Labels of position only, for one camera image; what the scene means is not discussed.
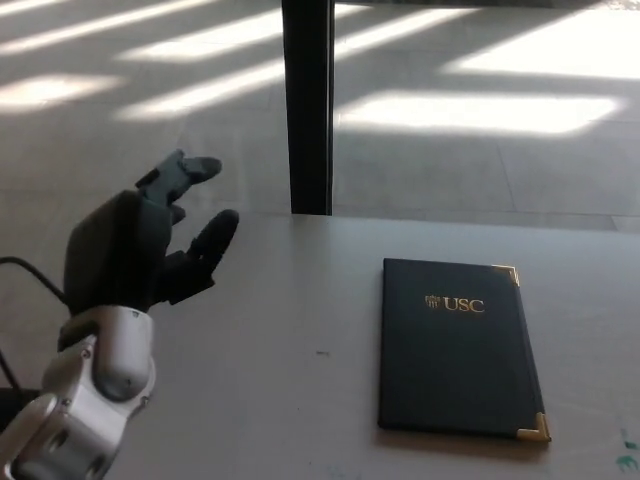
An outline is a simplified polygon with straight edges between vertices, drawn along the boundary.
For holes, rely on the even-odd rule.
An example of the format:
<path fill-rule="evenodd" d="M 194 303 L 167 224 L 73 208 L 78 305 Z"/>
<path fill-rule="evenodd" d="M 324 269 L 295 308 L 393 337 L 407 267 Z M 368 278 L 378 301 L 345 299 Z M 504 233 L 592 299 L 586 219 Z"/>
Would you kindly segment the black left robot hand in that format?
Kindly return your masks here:
<path fill-rule="evenodd" d="M 239 224 L 237 211 L 213 217 L 187 250 L 167 251 L 172 230 L 185 219 L 177 203 L 192 186 L 222 170 L 214 157 L 172 152 L 135 184 L 74 227 L 68 240 L 63 293 L 69 311 L 115 305 L 146 312 L 175 305 L 213 286 L 213 272 Z"/>

